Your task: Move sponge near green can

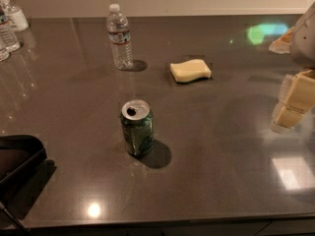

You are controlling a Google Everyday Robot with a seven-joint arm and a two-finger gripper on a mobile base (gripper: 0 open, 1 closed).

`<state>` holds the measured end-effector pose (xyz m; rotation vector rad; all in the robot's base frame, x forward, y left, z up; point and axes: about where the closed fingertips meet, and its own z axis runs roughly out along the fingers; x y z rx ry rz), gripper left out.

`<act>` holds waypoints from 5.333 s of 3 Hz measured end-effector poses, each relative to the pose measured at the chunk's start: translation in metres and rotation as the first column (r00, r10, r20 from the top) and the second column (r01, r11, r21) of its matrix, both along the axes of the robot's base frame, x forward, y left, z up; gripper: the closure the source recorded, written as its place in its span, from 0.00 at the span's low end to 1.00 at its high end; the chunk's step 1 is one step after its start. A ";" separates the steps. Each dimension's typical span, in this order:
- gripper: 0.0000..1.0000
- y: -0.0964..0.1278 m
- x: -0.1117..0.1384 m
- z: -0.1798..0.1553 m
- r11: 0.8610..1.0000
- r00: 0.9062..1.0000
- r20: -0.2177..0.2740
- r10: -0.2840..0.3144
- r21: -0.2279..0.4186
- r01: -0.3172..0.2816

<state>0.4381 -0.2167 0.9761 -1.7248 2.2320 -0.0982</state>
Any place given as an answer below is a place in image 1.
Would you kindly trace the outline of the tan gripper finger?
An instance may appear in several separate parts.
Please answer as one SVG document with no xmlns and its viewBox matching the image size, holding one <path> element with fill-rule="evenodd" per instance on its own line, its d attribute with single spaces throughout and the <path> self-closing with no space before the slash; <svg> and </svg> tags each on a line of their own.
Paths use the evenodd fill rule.
<svg viewBox="0 0 315 236">
<path fill-rule="evenodd" d="M 303 117 L 303 113 L 287 108 L 279 102 L 274 108 L 269 127 L 273 132 L 283 134 L 292 130 Z"/>
<path fill-rule="evenodd" d="M 286 74 L 279 101 L 297 112 L 308 112 L 315 105 L 315 71 L 307 70 L 294 76 Z"/>
</svg>

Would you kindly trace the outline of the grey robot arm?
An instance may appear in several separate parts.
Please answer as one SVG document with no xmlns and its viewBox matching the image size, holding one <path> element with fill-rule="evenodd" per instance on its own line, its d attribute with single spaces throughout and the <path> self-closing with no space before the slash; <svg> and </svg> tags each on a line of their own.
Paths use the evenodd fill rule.
<svg viewBox="0 0 315 236">
<path fill-rule="evenodd" d="M 315 106 L 315 3 L 294 27 L 272 42 L 269 50 L 290 54 L 292 60 L 303 68 L 296 75 L 284 77 L 271 117 L 270 128 L 276 133 L 284 133 L 293 129 Z"/>
</svg>

